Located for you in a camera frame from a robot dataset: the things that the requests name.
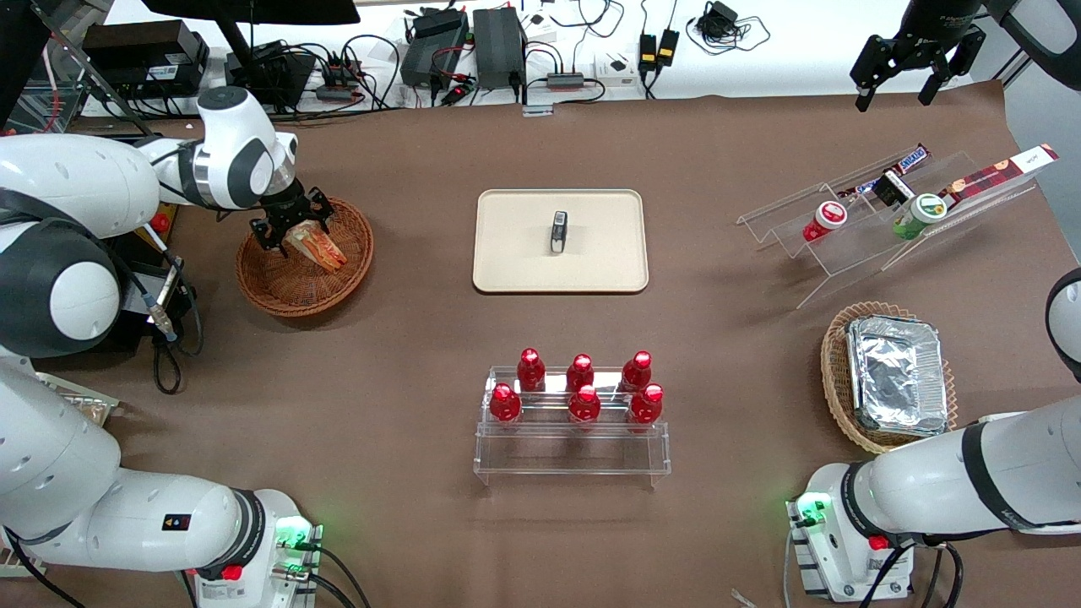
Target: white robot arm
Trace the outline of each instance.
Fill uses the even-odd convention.
[[[1081,268],[1047,298],[1056,352],[1081,381]],[[789,503],[835,602],[872,590],[897,547],[995,530],[1081,532],[1081,397],[982,419],[875,460],[828,464]],[[875,599],[907,595],[912,560],[886,571]]]
[[[201,607],[290,605],[304,555],[283,544],[312,527],[285,494],[123,468],[116,439],[2,360],[0,414],[0,544],[49,564],[196,569]]]
[[[296,136],[276,132],[251,93],[212,89],[198,108],[201,141],[0,138],[0,356],[52,357],[99,342],[119,314],[118,275],[131,274],[98,239],[145,227],[159,200],[265,209],[266,219],[252,221],[265,249],[281,250],[285,232],[305,220],[325,229],[331,206],[295,176]],[[159,329],[174,340],[164,312],[143,291]]]

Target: white desk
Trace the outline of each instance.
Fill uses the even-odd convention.
[[[587,17],[593,18],[603,8],[603,0],[582,0],[582,9]],[[689,19],[697,18],[704,3],[697,0],[681,0],[676,8],[672,29],[680,31],[680,41],[672,67],[665,68],[657,84],[653,88],[657,97],[698,97],[703,95],[723,95],[729,97],[772,96],[772,95],[852,95],[855,101],[855,87],[849,78],[849,70],[863,49],[868,36],[878,34],[892,36],[896,32],[900,16],[907,5],[907,0],[819,0],[815,2],[797,0],[731,0],[728,2],[740,17],[756,14],[762,18],[772,34],[769,42],[752,52],[733,51],[721,56],[711,57],[697,49],[686,39],[684,25]],[[442,6],[442,2],[427,5]],[[488,9],[502,5],[495,0],[467,0],[458,2],[471,12],[476,9]],[[578,50],[578,69],[586,65],[586,77],[591,76],[592,57],[595,53],[623,53],[637,49],[638,35],[642,29],[642,10],[638,0],[625,0],[626,15],[614,36],[600,39],[587,36]],[[421,4],[392,4],[382,6],[364,5],[358,8],[361,23],[347,26],[279,26],[256,25],[255,43],[285,39],[290,43],[319,42],[333,50],[357,34],[376,34],[391,40],[401,40],[404,35],[403,11],[416,11]],[[645,0],[649,12],[648,32],[658,36],[664,30],[671,11],[670,2]],[[522,16],[538,11],[563,23],[579,23],[578,5],[571,0],[556,0],[555,3],[542,5],[539,0],[525,0],[525,11]],[[596,27],[601,31],[611,30],[618,15],[613,6],[603,22]],[[107,24],[162,21],[171,17],[149,12],[141,0],[116,0],[106,19]],[[198,31],[213,48],[212,57],[224,57],[227,43],[213,22],[185,19],[192,31]],[[248,25],[241,24],[241,30],[248,34]],[[555,43],[563,54],[568,69],[575,43],[582,38],[583,28],[556,28],[558,40]],[[748,35],[748,42],[759,32]],[[353,43],[353,49],[379,82],[381,90],[386,87],[387,78],[393,69],[393,60],[389,47],[372,39],[363,39]],[[543,54],[535,53],[530,57],[530,79],[545,76],[551,68],[551,61]],[[472,60],[466,56],[458,66],[458,71],[475,71]],[[880,91],[915,92],[919,91],[930,74],[930,69],[902,74],[884,84]],[[315,76],[309,83],[313,89],[320,82]],[[971,78],[956,78],[947,87],[971,82]],[[215,65],[210,71],[210,78],[204,80],[205,87],[224,83],[224,72],[221,65]],[[543,85],[535,85],[530,91],[531,103],[551,103],[574,96],[591,96],[590,91],[578,94],[552,94]],[[323,105],[313,98],[302,102],[301,109],[326,109],[332,105]],[[482,94],[476,103],[509,103],[513,95],[509,90],[498,90]],[[640,88],[610,89],[604,100],[642,98]],[[428,104],[427,91],[421,91],[425,105]],[[193,100],[178,100],[185,113],[193,111]],[[396,87],[387,96],[387,103],[413,107],[412,91]],[[96,103],[88,104],[86,115],[104,114]]]

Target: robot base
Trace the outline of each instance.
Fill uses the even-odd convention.
[[[825,591],[837,603],[863,600],[892,552],[872,550],[849,520],[841,503],[841,479],[848,468],[846,464],[823,466],[811,476],[806,491],[787,503],[803,587],[811,595]],[[796,528],[797,521],[806,517],[817,519],[818,524]],[[912,550],[909,550],[879,584],[875,599],[906,597],[911,573]]]
[[[301,516],[296,503],[278,490],[256,490],[266,508],[266,529],[255,557],[236,581],[208,581],[195,577],[199,608],[291,608],[307,606],[311,590],[306,583],[285,581],[271,576],[278,565],[310,566],[307,553],[280,546],[283,541],[317,540],[316,528]]]

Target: clear acrylic shelf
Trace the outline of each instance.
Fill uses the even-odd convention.
[[[975,227],[970,222],[985,212],[1031,190],[1030,183],[1039,170],[1011,180],[999,186],[964,200],[951,209],[946,219],[925,228],[919,237],[904,240],[893,233],[893,222],[904,210],[891,208],[873,191],[854,194],[838,199],[838,194],[866,184],[882,175],[885,168],[896,164],[907,151],[891,155],[863,169],[841,177],[822,182],[802,189],[772,204],[742,215],[737,225],[747,226],[759,243],[776,240],[790,259],[809,252],[818,269],[825,274],[817,286],[796,306],[802,308],[815,296],[823,296],[843,289],[864,278],[886,270],[909,255],[927,240],[945,242]],[[937,194],[956,180],[980,169],[969,155],[961,151],[948,157],[927,159],[903,179],[917,194]],[[818,204],[839,200],[849,210],[844,226],[826,236],[808,242],[803,227],[814,216]],[[964,224],[964,229],[956,229]]]
[[[544,392],[521,392],[517,368],[489,372],[477,423],[473,473],[484,485],[493,475],[638,475],[651,486],[671,473],[668,424],[626,422],[631,394],[617,389],[622,368],[595,367],[593,386],[601,400],[597,422],[568,420],[566,376],[550,372]],[[512,423],[492,417],[488,404],[499,382],[515,387],[522,413]]]

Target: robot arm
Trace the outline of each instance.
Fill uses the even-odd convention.
[[[159,201],[265,209],[265,219],[251,221],[264,249],[282,250],[286,232],[306,220],[326,232],[329,201],[295,176],[295,135],[276,132],[243,89],[206,91],[198,108],[201,141],[0,138],[0,356],[53,357],[97,344],[119,314],[119,275],[135,280],[99,239],[145,227]],[[175,340],[152,295],[143,296]]]
[[[1081,380],[1081,268],[1047,298],[1051,342]],[[904,597],[911,559],[872,582],[897,547],[995,530],[1081,532],[1081,397],[997,414],[891,450],[828,464],[789,503],[835,602]]]
[[[909,69],[932,68],[919,100],[931,104],[938,89],[972,68],[986,35],[973,24],[982,6],[1052,78],[1081,90],[1081,1],[911,0],[900,28],[890,39],[871,36],[850,76],[866,111],[876,90]],[[953,57],[946,54],[957,49]]]

